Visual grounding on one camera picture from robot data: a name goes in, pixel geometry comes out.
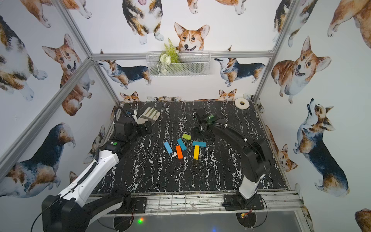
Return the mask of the lime green block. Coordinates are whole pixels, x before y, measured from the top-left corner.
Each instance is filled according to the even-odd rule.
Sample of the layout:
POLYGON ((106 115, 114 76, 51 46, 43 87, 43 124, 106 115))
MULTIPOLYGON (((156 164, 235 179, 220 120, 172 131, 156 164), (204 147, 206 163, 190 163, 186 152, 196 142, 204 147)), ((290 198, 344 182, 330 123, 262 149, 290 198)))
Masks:
POLYGON ((185 134, 184 133, 183 136, 182 136, 182 138, 190 141, 191 140, 191 135, 188 135, 188 134, 185 134))

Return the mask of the teal block body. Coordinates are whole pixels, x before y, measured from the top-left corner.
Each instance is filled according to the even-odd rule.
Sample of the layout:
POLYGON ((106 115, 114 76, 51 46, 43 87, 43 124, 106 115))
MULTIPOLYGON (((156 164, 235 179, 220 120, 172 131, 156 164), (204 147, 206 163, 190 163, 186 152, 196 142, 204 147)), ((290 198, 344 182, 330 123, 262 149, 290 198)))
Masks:
POLYGON ((206 147, 206 143, 205 143, 205 142, 193 141, 193 142, 192 142, 192 145, 193 145, 194 147, 195 147, 195 146, 206 147))

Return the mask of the light blue block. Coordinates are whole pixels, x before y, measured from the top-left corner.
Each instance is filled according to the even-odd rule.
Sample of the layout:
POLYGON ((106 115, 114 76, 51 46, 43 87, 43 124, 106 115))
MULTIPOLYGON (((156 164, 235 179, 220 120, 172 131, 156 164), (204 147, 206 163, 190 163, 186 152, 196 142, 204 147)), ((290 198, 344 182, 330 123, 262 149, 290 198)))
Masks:
POLYGON ((168 154, 173 154, 173 150, 168 142, 165 142, 164 146, 168 154))

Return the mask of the yellow block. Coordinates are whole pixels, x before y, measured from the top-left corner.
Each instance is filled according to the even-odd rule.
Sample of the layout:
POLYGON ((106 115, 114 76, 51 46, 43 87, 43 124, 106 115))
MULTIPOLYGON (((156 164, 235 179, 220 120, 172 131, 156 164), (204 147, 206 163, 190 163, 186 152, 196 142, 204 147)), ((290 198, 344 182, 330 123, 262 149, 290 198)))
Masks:
POLYGON ((195 146, 194 147, 193 159, 198 160, 199 159, 199 154, 200 154, 200 146, 195 146))

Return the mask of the orange block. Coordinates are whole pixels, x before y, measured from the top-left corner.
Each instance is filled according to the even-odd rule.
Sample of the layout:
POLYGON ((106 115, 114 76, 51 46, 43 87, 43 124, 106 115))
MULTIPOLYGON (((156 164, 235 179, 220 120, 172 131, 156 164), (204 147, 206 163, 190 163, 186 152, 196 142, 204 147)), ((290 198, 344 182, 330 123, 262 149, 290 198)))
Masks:
POLYGON ((179 160, 183 159, 183 150, 180 145, 176 146, 176 153, 179 160))

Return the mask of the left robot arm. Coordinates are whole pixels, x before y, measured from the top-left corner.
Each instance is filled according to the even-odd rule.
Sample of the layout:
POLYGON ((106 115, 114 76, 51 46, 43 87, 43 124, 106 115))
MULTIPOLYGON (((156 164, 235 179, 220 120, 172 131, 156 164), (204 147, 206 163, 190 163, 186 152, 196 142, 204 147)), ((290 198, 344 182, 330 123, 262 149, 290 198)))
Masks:
POLYGON ((42 203, 40 217, 45 232, 84 232, 90 224, 104 215, 118 209, 133 214, 136 210, 131 194, 117 189, 93 202, 89 196, 105 177, 119 163, 139 138, 152 132, 152 125, 160 112, 147 108, 140 116, 129 113, 122 107, 113 111, 114 131, 110 139, 95 154, 92 163, 68 187, 58 195, 49 195, 42 203))

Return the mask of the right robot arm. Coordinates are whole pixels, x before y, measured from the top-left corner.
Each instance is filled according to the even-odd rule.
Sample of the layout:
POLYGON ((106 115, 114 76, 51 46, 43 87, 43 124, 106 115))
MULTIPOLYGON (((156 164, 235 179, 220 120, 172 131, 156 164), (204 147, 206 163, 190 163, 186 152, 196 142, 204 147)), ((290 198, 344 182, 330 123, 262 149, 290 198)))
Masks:
POLYGON ((274 166, 273 154, 268 148, 267 141, 245 135, 219 115, 207 115, 204 109, 194 110, 192 116, 197 122, 196 135, 205 139, 220 137, 241 156, 243 180, 238 189, 237 200, 245 203, 257 193, 259 182, 274 166))

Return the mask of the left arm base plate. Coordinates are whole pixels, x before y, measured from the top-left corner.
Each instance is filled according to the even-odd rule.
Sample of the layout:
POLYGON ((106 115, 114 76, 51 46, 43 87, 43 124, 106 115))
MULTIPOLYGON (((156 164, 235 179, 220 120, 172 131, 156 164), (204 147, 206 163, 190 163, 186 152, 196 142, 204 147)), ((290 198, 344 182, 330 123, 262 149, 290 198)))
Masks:
POLYGON ((142 214, 146 212, 147 198, 146 197, 134 197, 130 200, 125 200, 121 207, 108 213, 108 215, 114 214, 142 214))

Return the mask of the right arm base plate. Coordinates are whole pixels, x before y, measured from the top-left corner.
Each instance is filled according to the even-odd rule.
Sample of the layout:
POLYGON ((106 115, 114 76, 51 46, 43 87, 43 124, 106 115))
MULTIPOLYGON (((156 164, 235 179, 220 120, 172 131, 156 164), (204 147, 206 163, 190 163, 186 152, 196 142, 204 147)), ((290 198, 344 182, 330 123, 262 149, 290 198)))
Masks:
POLYGON ((245 199, 243 196, 235 195, 224 195, 224 201, 222 207, 226 211, 244 211, 244 210, 263 210, 265 204, 260 194, 253 195, 250 199, 245 199))

